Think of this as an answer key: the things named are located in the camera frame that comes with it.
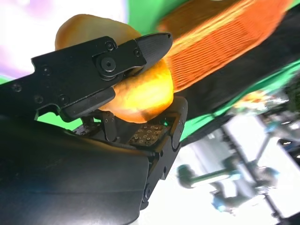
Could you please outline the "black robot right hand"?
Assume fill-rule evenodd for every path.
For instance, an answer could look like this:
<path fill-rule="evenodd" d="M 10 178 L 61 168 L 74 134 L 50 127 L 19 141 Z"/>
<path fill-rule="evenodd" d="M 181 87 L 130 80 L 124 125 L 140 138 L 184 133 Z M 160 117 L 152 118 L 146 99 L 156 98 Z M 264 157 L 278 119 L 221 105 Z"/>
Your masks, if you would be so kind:
<path fill-rule="evenodd" d="M 170 33 L 117 45 L 108 36 L 33 58 L 33 74 L 0 87 L 0 222 L 128 225 L 181 148 L 188 103 L 173 103 L 124 142 L 100 107 L 113 86 L 148 71 Z"/>

